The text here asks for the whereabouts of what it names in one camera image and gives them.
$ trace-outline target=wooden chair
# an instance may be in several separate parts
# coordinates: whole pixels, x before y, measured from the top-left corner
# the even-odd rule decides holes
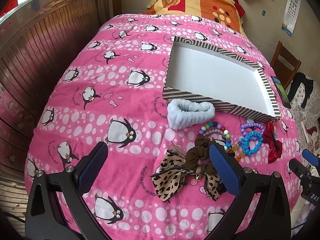
[[[290,65],[293,66],[294,70],[289,69],[287,66],[285,66],[279,59],[278,56],[281,55],[286,61],[290,63]],[[277,78],[280,80],[282,86],[284,89],[286,89],[292,79],[294,78],[295,74],[297,73],[301,61],[297,60],[281,43],[281,41],[278,42],[276,51],[273,55],[273,58],[271,60],[271,67],[273,68]]]

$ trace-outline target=brown scrunchie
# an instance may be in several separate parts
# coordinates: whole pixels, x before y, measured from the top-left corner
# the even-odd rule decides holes
[[[211,162],[206,164],[198,164],[198,161],[205,161],[209,159],[209,149],[215,141],[210,141],[209,138],[199,135],[195,139],[195,146],[187,151],[186,162],[183,167],[188,170],[196,170],[198,165],[201,168],[201,171],[207,173],[208,175],[213,175],[217,173]]]

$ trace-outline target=purple beaded bracelet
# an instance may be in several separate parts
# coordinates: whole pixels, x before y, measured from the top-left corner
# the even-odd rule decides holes
[[[257,122],[254,122],[254,123],[245,123],[245,124],[242,124],[241,125],[241,133],[242,135],[245,137],[248,133],[245,131],[246,128],[259,128],[261,130],[261,133],[263,133],[265,131],[265,127],[260,124],[260,123],[257,123]],[[257,137],[252,137],[251,138],[252,140],[257,140]]]

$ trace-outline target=small bell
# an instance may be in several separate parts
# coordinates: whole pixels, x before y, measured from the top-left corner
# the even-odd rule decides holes
[[[196,175],[196,180],[201,180],[202,179],[202,175],[201,174],[197,174]]]

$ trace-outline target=blue beaded bracelet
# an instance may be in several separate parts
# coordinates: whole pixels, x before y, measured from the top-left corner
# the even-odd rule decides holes
[[[249,145],[249,141],[252,140],[252,137],[256,137],[258,139],[258,143],[253,150],[250,149],[250,145]],[[252,154],[257,153],[257,151],[262,145],[262,141],[263,141],[262,134],[259,132],[252,131],[245,138],[240,138],[238,144],[244,150],[244,153],[246,155],[251,156]]]

